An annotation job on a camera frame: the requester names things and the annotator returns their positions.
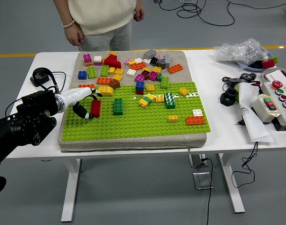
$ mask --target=yellow lego brick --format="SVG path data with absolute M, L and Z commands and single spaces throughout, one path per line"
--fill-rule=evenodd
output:
M 117 55 L 117 53 L 110 51 L 109 55 Z
M 122 74 L 123 74 L 123 72 L 124 72 L 124 70 L 123 70 L 123 69 L 119 69 L 119 68 L 117 68 L 117 69 L 115 70 L 115 74 L 118 74 L 118 75 L 122 75 Z
M 110 75 L 114 75 L 114 74 L 115 74 L 115 69 L 116 69 L 116 68 L 114 68 L 114 67 L 110 67 L 110 69 L 109 69 L 109 74 L 110 74 Z
M 169 116 L 168 122 L 169 123 L 177 123 L 178 122 L 178 116 Z
M 128 65 L 131 66 L 132 64 L 135 64 L 136 61 L 132 60 L 132 61 L 129 61 Z
M 157 72 L 157 73 L 160 73 L 161 72 L 161 67 L 154 67 L 153 71 Z
M 155 102 L 155 97 L 152 94 L 147 94 L 146 96 L 150 98 L 152 102 Z
M 189 90 L 187 90 L 185 87 L 182 87 L 179 91 L 179 94 L 186 96 L 189 93 Z
M 157 102 L 157 103 L 163 103 L 163 102 L 165 102 L 165 98 L 164 98 L 163 95 L 157 95 L 157 96 L 155 97 L 155 99 L 156 99 L 156 102 Z
M 153 84 L 146 84 L 146 91 L 155 91 L 154 85 Z
M 144 70 L 145 70 L 145 71 L 148 71 L 148 72 L 151 72 L 151 68 L 149 68 L 149 67 L 144 67 L 144 68 L 143 68 L 143 71 L 144 71 Z
M 148 102 L 144 99 L 141 99 L 139 101 L 139 105 L 142 106 L 143 108 L 146 108 L 148 106 Z
M 123 78 L 123 76 L 122 75 L 119 75 L 119 74 L 116 74 L 116 75 L 114 75 L 114 77 L 113 77 L 113 79 L 116 79 L 117 81 L 121 81 L 122 80 L 122 78 Z
M 113 96 L 114 95 L 114 89 L 111 87 L 105 87 L 101 86 L 97 89 L 103 96 Z

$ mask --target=control box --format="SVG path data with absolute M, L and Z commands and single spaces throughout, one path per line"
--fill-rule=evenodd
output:
M 286 130 L 286 91 L 283 88 L 275 89 L 272 82 L 264 82 L 261 90 L 265 95 L 271 96 L 281 114 L 272 120 L 277 131 Z

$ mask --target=table leg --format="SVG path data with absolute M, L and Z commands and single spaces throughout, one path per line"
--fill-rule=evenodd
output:
M 65 160 L 64 164 L 69 171 L 69 177 L 68 177 L 61 222 L 67 223 L 67 222 L 72 222 L 81 160 L 80 159 Z
M 238 188 L 234 187 L 234 185 L 237 187 L 237 184 L 235 178 L 234 177 L 232 178 L 231 161 L 237 156 L 238 154 L 236 153 L 224 153 L 224 154 L 219 154 L 219 159 L 224 173 L 225 181 L 228 187 L 228 192 L 230 195 L 233 210 L 235 213 L 244 213 L 245 209 L 242 204 L 240 192 Z

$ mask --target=white table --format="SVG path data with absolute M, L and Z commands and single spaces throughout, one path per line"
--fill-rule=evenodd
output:
M 63 91 L 68 90 L 79 52 L 42 52 L 36 55 L 29 72 L 22 85 L 21 91 L 17 98 L 21 98 L 30 93 L 38 91 L 29 78 L 32 72 L 39 67 L 45 67 L 51 71 L 63 71 L 67 74 L 67 80 Z M 62 153 L 58 144 L 59 127 L 63 114 L 56 114 L 57 126 L 45 138 L 39 146 L 27 145 L 16 148 L 6 160 L 64 160 L 69 170 L 69 178 L 62 214 L 62 222 L 72 221 L 74 200 L 77 189 L 78 172 L 82 158 L 111 158 L 111 157 L 128 157 L 143 156 L 146 154 L 219 154 L 221 166 L 228 186 L 230 198 L 235 213 L 243 213 L 241 197 L 238 189 L 234 188 L 231 181 L 231 162 L 241 152 L 251 152 L 254 142 L 250 141 L 245 126 L 236 125 L 242 119 L 239 105 L 236 103 L 231 107 L 220 104 L 222 91 L 222 77 L 237 77 L 244 71 L 238 65 L 232 62 L 215 62 L 212 50 L 187 50 L 184 51 L 192 80 L 196 83 L 206 116 L 211 128 L 207 133 L 207 141 L 202 148 L 195 149 L 173 149 L 173 150 L 125 150 L 125 151 L 98 151 L 98 152 L 75 152 Z M 56 80 L 61 88 L 64 77 L 56 75 Z M 45 84 L 52 85 L 50 80 Z M 15 104 L 11 113 L 15 113 Z M 286 131 L 277 132 L 272 124 L 266 125 L 275 142 L 259 143 L 259 151 L 286 150 Z

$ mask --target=bracelet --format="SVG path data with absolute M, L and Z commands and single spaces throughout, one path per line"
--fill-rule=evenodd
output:
M 71 22 L 70 24 L 68 24 L 68 25 L 63 25 L 63 24 L 62 24 L 62 27 L 63 27 L 63 28 L 69 28 L 69 27 L 71 27 L 74 23 L 75 23 L 75 20 L 72 20 L 72 22 Z

